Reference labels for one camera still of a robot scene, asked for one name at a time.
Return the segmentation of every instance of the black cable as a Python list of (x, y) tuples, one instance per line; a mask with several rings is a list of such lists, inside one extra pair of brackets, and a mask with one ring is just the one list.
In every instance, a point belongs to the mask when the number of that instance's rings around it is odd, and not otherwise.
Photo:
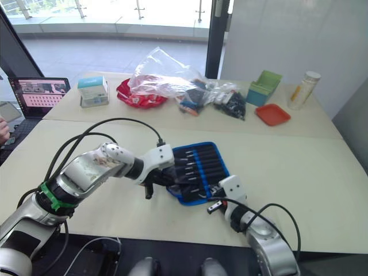
[(54, 178), (56, 178), (62, 168), (64, 167), (64, 165), (67, 163), (69, 157), (72, 155), (72, 153), (74, 152), (75, 148), (78, 146), (78, 144), (82, 141), (82, 139), (87, 135), (87, 133), (89, 133), (92, 129), (96, 128), (99, 125), (102, 125), (106, 122), (111, 122), (111, 121), (118, 121), (118, 120), (123, 120), (123, 121), (131, 121), (131, 122), (137, 122), (139, 124), (145, 125), (146, 127), (150, 128), (152, 131), (154, 131), (157, 135), (157, 137), (159, 138), (159, 142), (158, 145), (163, 143), (163, 140), (160, 136), (160, 134), (157, 132), (156, 129), (154, 129), (152, 126), (146, 124), (145, 122), (142, 122), (140, 120), (135, 120), (135, 119), (131, 119), (131, 118), (111, 118), (111, 119), (107, 119), (107, 120), (103, 120), (101, 122), (98, 122), (92, 126), (90, 126), (89, 128), (87, 128), (80, 136), (79, 138), (76, 140), (76, 142), (73, 144), (73, 146), (70, 148), (70, 150), (68, 151), (68, 153), (66, 154), (65, 158), (63, 159), (63, 161), (61, 162), (61, 164), (59, 165), (59, 167), (55, 170), (55, 172), (52, 174), (52, 176), (50, 177), (49, 180), (53, 180)]
[[(107, 135), (107, 134), (104, 134), (104, 133), (100, 133), (100, 132), (90, 132), (90, 133), (87, 133), (85, 134), (85, 136), (88, 136), (88, 135), (99, 135), (99, 136), (105, 136), (107, 138), (109, 138), (112, 142), (116, 143), (115, 139), (112, 138), (111, 136)], [(51, 172), (53, 170), (53, 167), (56, 163), (56, 161), (58, 160), (60, 154), (63, 152), (63, 150), (73, 141), (75, 141), (76, 139), (78, 139), (81, 135), (77, 135), (77, 136), (74, 136), (73, 138), (70, 138), (69, 140), (67, 140), (60, 148), (59, 150), (56, 152), (55, 156), (53, 157), (52, 161), (51, 161), (51, 164), (50, 166), (48, 167), (48, 170), (46, 172), (46, 176), (44, 178), (44, 181), (47, 181), (49, 178), (50, 178), (50, 175), (51, 175)]]
[(287, 210), (284, 206), (280, 205), (280, 204), (277, 204), (277, 203), (269, 203), (267, 205), (265, 205), (264, 207), (260, 208), (259, 211), (257, 213), (255, 213), (255, 215), (250, 219), (250, 221), (247, 223), (247, 226), (245, 228), (244, 231), (247, 230), (247, 228), (252, 224), (252, 222), (260, 216), (260, 214), (266, 210), (267, 208), (269, 207), (272, 207), (272, 206), (275, 206), (275, 207), (279, 207), (281, 208), (282, 210), (284, 210), (288, 215), (289, 217), (291, 218), (291, 220), (293, 221), (293, 224), (295, 226), (295, 230), (297, 232), (297, 240), (298, 240), (298, 246), (297, 246), (297, 252), (295, 254), (295, 259), (297, 260), (297, 262), (299, 261), (299, 257), (300, 257), (300, 250), (301, 250), (301, 238), (300, 238), (300, 231), (299, 231), (299, 227), (298, 227), (298, 224), (295, 220), (295, 218), (293, 217), (293, 215), (289, 212), (289, 210)]
[(50, 265), (45, 269), (45, 271), (40, 274), (41, 276), (46, 275), (46, 273), (49, 272), (51, 268), (53, 268), (53, 266), (62, 257), (62, 255), (64, 254), (64, 252), (65, 252), (65, 250), (68, 246), (68, 243), (69, 243), (69, 228), (68, 228), (68, 223), (67, 223), (66, 220), (64, 221), (64, 228), (65, 228), (65, 241), (64, 241), (63, 248), (60, 251), (60, 253), (58, 254), (58, 256), (55, 258), (55, 260), (53, 260), (52, 263), (50, 263)]
[[(234, 204), (242, 207), (246, 211), (252, 212), (255, 215), (257, 214), (257, 211), (249, 208), (247, 205), (242, 204), (239, 201), (232, 200), (230, 198), (226, 198), (226, 197), (210, 197), (210, 198), (208, 198), (208, 201), (218, 201), (218, 200), (220, 200), (220, 201), (228, 201), (228, 202), (234, 203)], [(272, 228), (274, 228), (274, 230), (277, 232), (277, 234), (280, 235), (281, 239), (283, 239), (285, 241), (285, 243), (287, 244), (287, 246), (289, 246), (289, 248), (292, 250), (292, 248), (289, 245), (288, 241), (286, 240), (286, 238), (284, 237), (284, 235), (281, 233), (281, 231), (276, 227), (276, 225), (274, 225), (270, 220), (268, 220), (267, 218), (265, 218), (261, 214), (258, 214), (258, 217), (260, 217), (262, 220), (264, 220), (265, 222), (267, 222)]]
[(37, 188), (34, 188), (32, 190), (26, 191), (22, 197), (20, 198), (20, 200), (18, 201), (18, 205), (17, 205), (17, 209), (23, 204), (23, 201), (25, 200), (25, 198), (30, 195), (33, 194), (35, 191), (37, 191)]

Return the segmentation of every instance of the white box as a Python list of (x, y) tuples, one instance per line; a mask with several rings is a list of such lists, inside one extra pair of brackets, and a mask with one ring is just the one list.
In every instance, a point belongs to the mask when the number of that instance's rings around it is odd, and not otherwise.
[(80, 105), (83, 108), (107, 105), (109, 103), (109, 86), (104, 76), (94, 76), (78, 81)]

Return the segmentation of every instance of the silver robot arm segment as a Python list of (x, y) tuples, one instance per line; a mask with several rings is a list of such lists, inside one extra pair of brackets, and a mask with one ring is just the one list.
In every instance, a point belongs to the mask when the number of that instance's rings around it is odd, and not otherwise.
[[(172, 165), (170, 145), (153, 148), (136, 158), (115, 143), (104, 143), (77, 156), (54, 180), (42, 183), (0, 226), (0, 275), (31, 275), (30, 260), (74, 209), (109, 177), (127, 177), (135, 184), (147, 182), (152, 196), (152, 184), (160, 170)], [(170, 179), (166, 181), (157, 182), (165, 185)]]
[[(245, 203), (247, 196), (244, 187), (237, 175), (231, 175), (220, 181), (226, 197)], [(222, 205), (217, 202), (208, 212), (212, 213)], [(253, 218), (252, 212), (247, 212), (238, 205), (227, 202), (225, 219), (237, 232), (241, 232)], [(260, 217), (257, 217), (244, 233), (249, 245), (255, 251), (263, 276), (299, 276), (300, 271), (293, 255), (293, 251), (280, 235)]]

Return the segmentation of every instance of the bottle label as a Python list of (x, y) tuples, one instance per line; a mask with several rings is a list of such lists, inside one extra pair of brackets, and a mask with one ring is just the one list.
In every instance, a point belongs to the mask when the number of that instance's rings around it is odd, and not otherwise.
[(290, 98), (290, 100), (293, 102), (295, 99), (296, 99), (296, 97), (298, 96), (298, 94), (299, 94), (299, 92), (300, 92), (300, 89), (301, 89), (301, 87), (300, 87), (300, 85), (298, 85), (298, 87), (295, 89), (295, 92), (293, 93), (293, 95), (292, 95), (292, 97)]

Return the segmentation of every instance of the green zip tie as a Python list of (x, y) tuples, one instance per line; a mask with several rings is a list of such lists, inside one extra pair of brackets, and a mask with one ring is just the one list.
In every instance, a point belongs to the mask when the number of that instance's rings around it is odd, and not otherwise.
[(59, 210), (60, 207), (61, 208), (74, 208), (74, 207), (76, 207), (75, 204), (65, 203), (63, 201), (58, 200), (54, 196), (54, 194), (50, 191), (50, 189), (47, 187), (46, 182), (41, 184), (41, 190), (48, 197), (48, 199), (52, 202), (51, 208), (55, 211)]

